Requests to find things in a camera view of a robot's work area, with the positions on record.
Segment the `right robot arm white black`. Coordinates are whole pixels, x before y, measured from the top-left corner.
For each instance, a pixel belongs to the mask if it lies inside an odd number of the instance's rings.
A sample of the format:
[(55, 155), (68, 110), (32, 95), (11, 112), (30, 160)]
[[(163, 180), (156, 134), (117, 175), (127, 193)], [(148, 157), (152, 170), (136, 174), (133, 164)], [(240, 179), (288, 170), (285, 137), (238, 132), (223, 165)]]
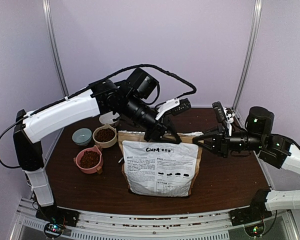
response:
[[(272, 133), (275, 115), (261, 106), (253, 106), (245, 127), (232, 130), (232, 113), (220, 102), (212, 105), (218, 126), (193, 138), (193, 144), (226, 158), (231, 152), (254, 151), (258, 158), (277, 168), (300, 175), (300, 145), (295, 140)], [(258, 220), (265, 212), (300, 209), (300, 190), (259, 190), (246, 210), (249, 220)]]

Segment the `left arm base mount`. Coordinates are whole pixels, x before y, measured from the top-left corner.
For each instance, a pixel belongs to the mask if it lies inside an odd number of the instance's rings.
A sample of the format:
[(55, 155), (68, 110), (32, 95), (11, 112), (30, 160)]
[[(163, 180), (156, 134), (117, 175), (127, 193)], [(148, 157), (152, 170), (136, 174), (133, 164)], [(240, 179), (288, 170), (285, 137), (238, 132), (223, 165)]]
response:
[(80, 213), (76, 210), (59, 208), (56, 206), (40, 207), (36, 212), (36, 218), (62, 226), (75, 227)]

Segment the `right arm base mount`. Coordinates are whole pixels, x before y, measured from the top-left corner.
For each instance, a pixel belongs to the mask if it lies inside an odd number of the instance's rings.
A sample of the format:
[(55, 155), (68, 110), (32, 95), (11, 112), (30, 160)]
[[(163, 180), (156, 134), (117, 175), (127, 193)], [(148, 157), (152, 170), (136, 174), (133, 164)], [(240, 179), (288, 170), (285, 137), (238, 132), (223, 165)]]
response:
[(231, 224), (233, 226), (246, 225), (258, 222), (272, 216), (272, 212), (259, 207), (236, 208), (229, 212)]

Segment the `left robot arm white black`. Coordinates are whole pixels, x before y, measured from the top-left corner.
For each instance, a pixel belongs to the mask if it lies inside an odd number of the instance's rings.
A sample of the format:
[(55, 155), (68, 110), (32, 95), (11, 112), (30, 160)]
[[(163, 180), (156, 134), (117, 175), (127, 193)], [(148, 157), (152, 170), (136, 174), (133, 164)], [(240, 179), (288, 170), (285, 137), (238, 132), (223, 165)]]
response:
[(133, 65), (114, 73), (132, 70), (125, 80), (114, 83), (107, 76), (47, 106), (17, 113), (13, 130), (17, 160), (30, 181), (38, 205), (43, 207), (43, 215), (51, 222), (59, 221), (62, 211), (54, 205), (55, 198), (42, 157), (41, 140), (47, 135), (83, 119), (114, 112), (144, 128), (147, 142), (181, 143), (165, 112), (158, 112), (144, 102), (159, 82), (143, 68), (153, 68), (180, 80), (179, 76), (152, 64)]

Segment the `dog food bag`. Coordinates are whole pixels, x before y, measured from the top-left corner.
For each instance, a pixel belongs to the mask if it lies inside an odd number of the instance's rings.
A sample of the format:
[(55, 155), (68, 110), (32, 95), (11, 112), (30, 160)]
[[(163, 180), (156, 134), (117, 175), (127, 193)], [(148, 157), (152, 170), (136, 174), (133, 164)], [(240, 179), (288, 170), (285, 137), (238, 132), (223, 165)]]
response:
[(117, 133), (123, 155), (121, 172), (137, 195), (182, 198), (191, 194), (203, 149), (193, 143), (200, 131), (181, 133), (181, 143), (147, 142), (144, 132)]

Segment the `cream pet bowl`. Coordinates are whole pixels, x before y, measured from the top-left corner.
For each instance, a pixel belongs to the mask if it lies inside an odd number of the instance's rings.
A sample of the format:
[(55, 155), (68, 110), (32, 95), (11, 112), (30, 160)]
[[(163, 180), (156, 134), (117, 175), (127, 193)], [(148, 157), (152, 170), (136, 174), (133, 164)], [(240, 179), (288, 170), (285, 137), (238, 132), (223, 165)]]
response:
[(117, 130), (110, 124), (98, 127), (92, 134), (95, 145), (100, 149), (110, 148), (117, 142)]

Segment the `pink pet bowl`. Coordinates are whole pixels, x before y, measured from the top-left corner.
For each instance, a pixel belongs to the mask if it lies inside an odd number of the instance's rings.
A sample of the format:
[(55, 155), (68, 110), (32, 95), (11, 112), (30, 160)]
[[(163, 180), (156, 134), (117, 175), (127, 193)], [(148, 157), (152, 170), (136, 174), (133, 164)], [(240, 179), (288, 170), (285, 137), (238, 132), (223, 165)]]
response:
[(96, 145), (79, 152), (73, 161), (85, 174), (97, 173), (100, 175), (103, 173), (103, 155)]

